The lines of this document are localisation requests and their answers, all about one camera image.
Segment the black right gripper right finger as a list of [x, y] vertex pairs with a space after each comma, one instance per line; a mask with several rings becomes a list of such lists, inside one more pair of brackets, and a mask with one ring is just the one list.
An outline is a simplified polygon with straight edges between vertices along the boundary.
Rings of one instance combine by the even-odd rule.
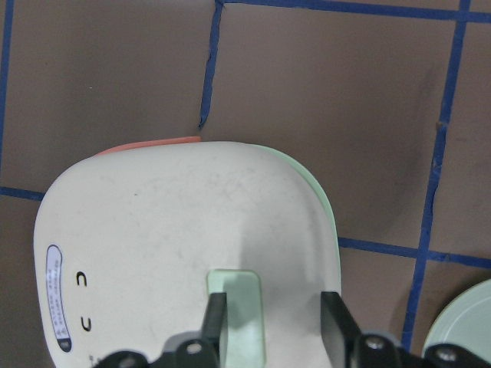
[[327, 351], [351, 351], [361, 329], [340, 294], [321, 293], [321, 338]]

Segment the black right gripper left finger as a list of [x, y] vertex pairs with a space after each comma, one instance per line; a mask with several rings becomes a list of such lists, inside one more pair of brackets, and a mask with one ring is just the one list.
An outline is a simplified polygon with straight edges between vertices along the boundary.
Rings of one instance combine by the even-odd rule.
[[201, 337], [212, 346], [219, 347], [227, 331], [227, 295], [211, 293], [206, 305], [201, 326]]

